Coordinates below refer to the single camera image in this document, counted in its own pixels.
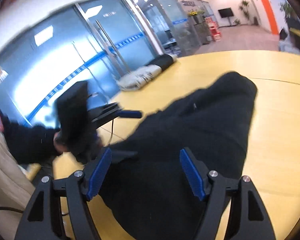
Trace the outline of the person's left hand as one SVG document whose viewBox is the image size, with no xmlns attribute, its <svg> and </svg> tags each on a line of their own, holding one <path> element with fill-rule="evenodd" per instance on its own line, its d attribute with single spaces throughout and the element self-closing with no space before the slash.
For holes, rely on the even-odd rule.
<svg viewBox="0 0 300 240">
<path fill-rule="evenodd" d="M 64 152 L 69 152 L 67 145 L 61 141 L 61 136 L 59 134 L 60 134 L 60 132 L 56 132 L 53 137 L 53 145 L 54 145 L 56 151 L 59 154 L 63 154 Z"/>
</svg>

